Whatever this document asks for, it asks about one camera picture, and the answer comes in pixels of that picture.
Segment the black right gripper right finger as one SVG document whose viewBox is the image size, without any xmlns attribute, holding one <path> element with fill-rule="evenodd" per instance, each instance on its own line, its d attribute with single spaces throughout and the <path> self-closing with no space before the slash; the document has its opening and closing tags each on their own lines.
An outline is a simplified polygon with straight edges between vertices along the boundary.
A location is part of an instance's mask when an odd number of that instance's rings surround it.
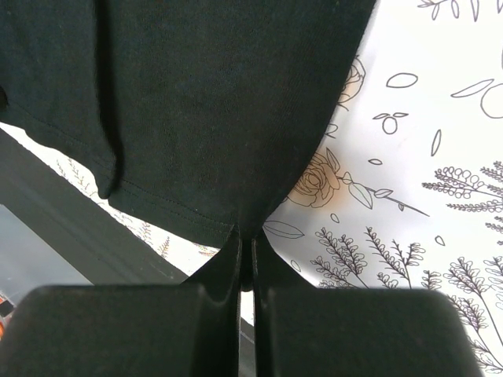
<svg viewBox="0 0 503 377">
<path fill-rule="evenodd" d="M 314 287 L 251 242 L 260 376 L 478 376 L 447 297 L 426 290 Z"/>
</svg>

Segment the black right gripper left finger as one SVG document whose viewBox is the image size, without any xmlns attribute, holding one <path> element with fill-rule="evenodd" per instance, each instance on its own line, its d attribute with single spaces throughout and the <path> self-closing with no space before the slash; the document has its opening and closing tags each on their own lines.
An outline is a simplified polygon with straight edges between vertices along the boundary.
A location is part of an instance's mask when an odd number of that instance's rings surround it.
<svg viewBox="0 0 503 377">
<path fill-rule="evenodd" d="M 45 286 L 1 342 L 4 376 L 235 376 L 240 236 L 178 285 Z"/>
</svg>

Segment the black t-shirt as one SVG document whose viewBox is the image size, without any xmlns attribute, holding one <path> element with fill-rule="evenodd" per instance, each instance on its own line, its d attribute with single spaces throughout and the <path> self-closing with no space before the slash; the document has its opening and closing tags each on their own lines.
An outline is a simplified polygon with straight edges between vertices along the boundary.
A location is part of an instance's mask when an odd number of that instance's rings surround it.
<svg viewBox="0 0 503 377">
<path fill-rule="evenodd" d="M 255 237 L 329 124 L 372 1 L 4 1 L 1 121 L 117 210 Z"/>
</svg>

